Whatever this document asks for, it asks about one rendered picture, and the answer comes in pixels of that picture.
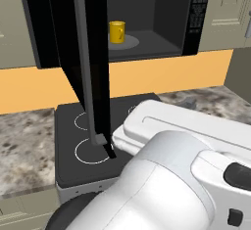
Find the grey microwave turntable plate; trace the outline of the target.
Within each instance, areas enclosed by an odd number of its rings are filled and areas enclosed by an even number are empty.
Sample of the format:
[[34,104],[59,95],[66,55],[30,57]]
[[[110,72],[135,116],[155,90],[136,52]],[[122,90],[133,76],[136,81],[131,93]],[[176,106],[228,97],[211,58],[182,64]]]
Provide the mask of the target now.
[[131,35],[125,36],[125,41],[122,44],[115,44],[108,42],[109,50],[126,50],[136,47],[139,44],[139,40]]

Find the black microwave oven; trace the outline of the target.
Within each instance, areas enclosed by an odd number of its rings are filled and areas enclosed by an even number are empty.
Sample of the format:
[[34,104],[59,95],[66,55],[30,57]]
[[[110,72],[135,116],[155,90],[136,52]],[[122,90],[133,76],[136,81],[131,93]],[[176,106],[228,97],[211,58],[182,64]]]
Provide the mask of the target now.
[[[60,66],[50,0],[22,0],[36,64]],[[208,0],[107,0],[109,22],[125,22],[125,37],[139,44],[109,50],[109,62],[135,61],[198,53]]]

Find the black microwave door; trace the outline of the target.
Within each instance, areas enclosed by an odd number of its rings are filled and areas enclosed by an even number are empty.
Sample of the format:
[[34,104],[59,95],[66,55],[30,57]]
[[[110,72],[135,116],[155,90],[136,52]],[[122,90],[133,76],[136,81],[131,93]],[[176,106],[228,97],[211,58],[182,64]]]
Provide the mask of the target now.
[[[107,0],[84,0],[91,73],[92,99],[110,100]],[[85,109],[82,75],[75,19],[75,0],[50,0],[60,66]],[[97,134],[107,141],[104,149],[110,158],[116,156],[111,145],[111,129]]]

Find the yellow mug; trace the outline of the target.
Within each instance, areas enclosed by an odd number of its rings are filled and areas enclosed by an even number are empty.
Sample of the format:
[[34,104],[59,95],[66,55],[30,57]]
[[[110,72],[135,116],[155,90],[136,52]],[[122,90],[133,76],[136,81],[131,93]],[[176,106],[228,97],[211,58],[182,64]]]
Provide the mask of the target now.
[[114,44],[122,44],[125,41],[126,23],[122,21],[109,22],[110,42]]

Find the black hob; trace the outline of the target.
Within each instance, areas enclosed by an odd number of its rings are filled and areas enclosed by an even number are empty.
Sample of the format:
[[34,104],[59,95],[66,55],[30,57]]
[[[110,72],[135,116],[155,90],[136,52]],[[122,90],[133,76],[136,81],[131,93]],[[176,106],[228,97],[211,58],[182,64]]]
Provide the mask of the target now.
[[[94,101],[95,125],[102,133],[114,132],[123,124],[128,112],[145,100],[160,98],[140,94]],[[103,146],[93,147],[89,139],[87,111],[81,103],[60,105],[55,112],[55,180],[61,188],[70,188],[120,176],[132,155],[114,149],[110,159]]]

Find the beige base cupboard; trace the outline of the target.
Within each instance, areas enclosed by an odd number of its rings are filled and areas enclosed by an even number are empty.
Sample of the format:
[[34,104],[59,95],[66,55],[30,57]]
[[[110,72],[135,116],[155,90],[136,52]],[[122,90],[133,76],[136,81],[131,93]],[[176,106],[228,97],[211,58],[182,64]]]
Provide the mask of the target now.
[[44,230],[59,205],[55,188],[0,200],[0,230]]

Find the beige wall cupboard door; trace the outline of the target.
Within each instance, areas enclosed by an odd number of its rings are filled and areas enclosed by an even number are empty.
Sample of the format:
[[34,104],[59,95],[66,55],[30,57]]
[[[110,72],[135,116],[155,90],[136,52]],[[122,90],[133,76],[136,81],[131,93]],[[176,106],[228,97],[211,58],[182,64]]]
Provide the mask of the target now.
[[200,51],[251,47],[245,33],[251,19],[251,0],[209,0]]

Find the beige wall cupboard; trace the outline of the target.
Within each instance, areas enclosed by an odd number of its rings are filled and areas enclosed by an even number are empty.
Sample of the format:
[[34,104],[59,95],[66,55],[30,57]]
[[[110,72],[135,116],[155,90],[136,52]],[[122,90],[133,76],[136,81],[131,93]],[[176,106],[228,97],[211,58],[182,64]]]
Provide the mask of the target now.
[[34,65],[22,0],[0,0],[0,69]]

